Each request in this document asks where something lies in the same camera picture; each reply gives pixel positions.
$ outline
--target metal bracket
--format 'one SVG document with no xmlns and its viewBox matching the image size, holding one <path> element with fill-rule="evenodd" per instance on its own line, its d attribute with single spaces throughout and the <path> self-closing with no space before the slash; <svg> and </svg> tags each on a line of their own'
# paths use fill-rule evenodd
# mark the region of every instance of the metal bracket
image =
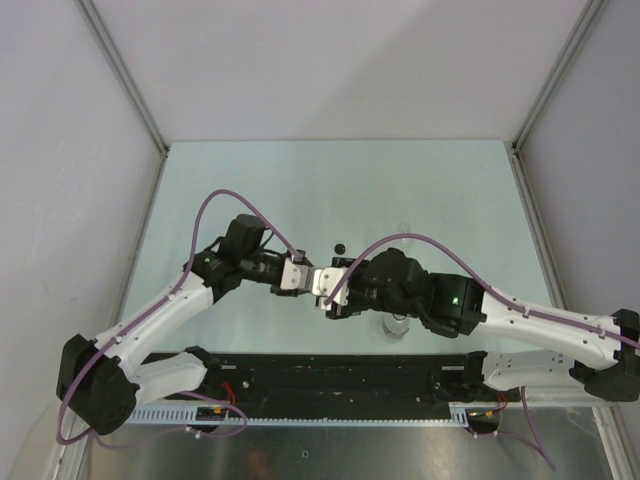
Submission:
<svg viewBox="0 0 640 480">
<path fill-rule="evenodd" d="M 216 406 L 214 402 L 207 408 Z M 136 408 L 127 424 L 136 425 L 239 425 L 240 418 L 225 419 L 198 419 L 198 408 L 202 405 L 189 403 L 165 403 L 144 405 Z M 322 419 L 295 419 L 295 418 L 249 418 L 249 425 L 261 426 L 296 426 L 296 427 L 468 427 L 467 412 L 465 407 L 449 407 L 451 418 L 435 420 L 341 420 L 332 418 Z"/>
</svg>

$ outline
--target white gray wall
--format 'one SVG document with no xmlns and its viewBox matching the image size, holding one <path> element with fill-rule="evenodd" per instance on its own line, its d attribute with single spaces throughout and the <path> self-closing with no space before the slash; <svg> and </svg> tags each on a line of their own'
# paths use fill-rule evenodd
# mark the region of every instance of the white gray wall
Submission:
<svg viewBox="0 0 640 480">
<path fill-rule="evenodd" d="M 64 342 L 114 315 L 159 154 L 72 1 L 0 2 L 0 72 L 4 479 Z"/>
<path fill-rule="evenodd" d="M 169 142 L 508 140 L 586 0 L 95 3 Z"/>
<path fill-rule="evenodd" d="M 610 2 L 523 150 L 568 301 L 640 311 L 640 2 Z M 640 404 L 623 406 L 640 451 Z"/>
</svg>

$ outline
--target metal sheet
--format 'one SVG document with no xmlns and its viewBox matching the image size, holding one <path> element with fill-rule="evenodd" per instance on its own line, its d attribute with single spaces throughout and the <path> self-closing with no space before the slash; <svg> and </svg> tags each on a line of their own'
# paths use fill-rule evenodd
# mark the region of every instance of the metal sheet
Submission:
<svg viewBox="0 0 640 480">
<path fill-rule="evenodd" d="M 514 440 L 474 440 L 454 428 L 252 427 L 225 440 L 171 434 L 127 450 L 90 449 L 91 480 L 173 479 L 609 479 L 605 452 L 591 409 L 534 412 L 554 474 Z M 158 426 L 125 426 L 114 443 L 140 440 Z M 507 410 L 501 425 L 530 437 L 520 409 Z"/>
<path fill-rule="evenodd" d="M 186 261 L 195 214 L 216 188 L 247 195 L 297 247 L 327 265 L 343 243 L 357 255 L 402 223 L 437 238 L 490 283 L 549 304 L 504 145 L 499 141 L 200 142 L 171 147 L 125 307 L 145 305 Z M 204 247 L 246 209 L 215 198 L 203 216 Z M 279 249 L 277 241 L 273 248 Z M 442 253 L 404 247 L 430 271 L 459 273 Z M 475 335 L 447 339 L 417 322 L 401 341 L 367 312 L 329 321 L 308 296 L 276 298 L 243 284 L 195 317 L 158 350 L 216 352 L 466 353 L 536 348 Z"/>
</svg>

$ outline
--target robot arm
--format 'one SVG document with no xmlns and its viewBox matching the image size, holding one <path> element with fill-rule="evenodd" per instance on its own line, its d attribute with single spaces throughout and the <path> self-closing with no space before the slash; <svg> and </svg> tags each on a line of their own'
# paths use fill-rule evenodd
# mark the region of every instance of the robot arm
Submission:
<svg viewBox="0 0 640 480">
<path fill-rule="evenodd" d="M 143 364 L 153 349 L 197 313 L 217 303 L 243 280 L 271 286 L 278 296 L 311 294 L 328 318 L 343 319 L 366 310 L 409 316 L 435 334 L 489 334 L 540 345 L 548 351 L 507 356 L 476 352 L 473 382 L 496 391 L 521 385 L 566 384 L 569 374 L 585 384 L 587 392 L 609 400 L 635 400 L 640 393 L 640 369 L 635 350 L 611 338 L 512 311 L 488 294 L 473 279 L 429 273 L 415 259 L 388 249 L 354 270 L 348 281 L 327 298 L 345 275 L 353 259 L 334 258 L 329 267 L 313 266 L 307 259 L 266 250 L 261 245 L 265 225 L 251 215 L 239 215 L 227 234 L 194 257 L 180 290 L 174 285 L 154 300 L 164 305 L 126 335 L 120 335 L 138 315 L 99 334 L 93 341 L 80 335 L 64 347 L 57 394 L 63 398 L 87 361 L 115 338 L 73 395 L 70 407 L 100 435 L 116 430 L 136 405 L 181 391 L 199 388 L 218 360 L 199 347 L 160 361 Z M 570 316 L 577 322 L 638 338 L 638 315 L 620 311 L 593 317 L 548 307 L 530 310 Z"/>
</svg>

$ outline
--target light blue table surface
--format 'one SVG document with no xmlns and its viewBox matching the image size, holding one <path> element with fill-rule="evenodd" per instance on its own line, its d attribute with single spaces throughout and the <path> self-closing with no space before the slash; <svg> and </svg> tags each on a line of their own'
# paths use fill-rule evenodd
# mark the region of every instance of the light blue table surface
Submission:
<svg viewBox="0 0 640 480">
<path fill-rule="evenodd" d="M 549 295 L 504 145 L 492 140 L 175 143 L 167 159 L 133 282 L 127 317 L 165 287 L 187 260 L 205 196 L 228 188 L 246 196 L 317 265 L 336 243 L 357 256 L 402 222 L 453 249 L 491 284 L 549 305 Z M 198 247 L 226 232 L 245 207 L 214 199 Z M 282 250 L 277 239 L 270 248 Z M 444 254 L 408 244 L 423 268 L 460 273 Z M 313 297 L 279 298 L 243 284 L 190 320 L 158 351 L 200 345 L 251 353 L 461 353 L 532 348 L 480 335 L 445 339 L 416 320 L 401 341 L 385 338 L 382 314 L 332 321 Z"/>
</svg>

